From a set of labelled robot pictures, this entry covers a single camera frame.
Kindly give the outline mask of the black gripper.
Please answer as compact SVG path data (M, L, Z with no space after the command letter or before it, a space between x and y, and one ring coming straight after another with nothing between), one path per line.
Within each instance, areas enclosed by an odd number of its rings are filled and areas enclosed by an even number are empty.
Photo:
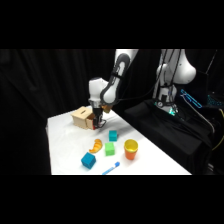
M102 107L101 107L101 103L99 101L90 101L90 105L92 107L92 111L94 113L94 115L96 117L94 117L93 119L93 125L94 125L94 128L101 128L102 127Z

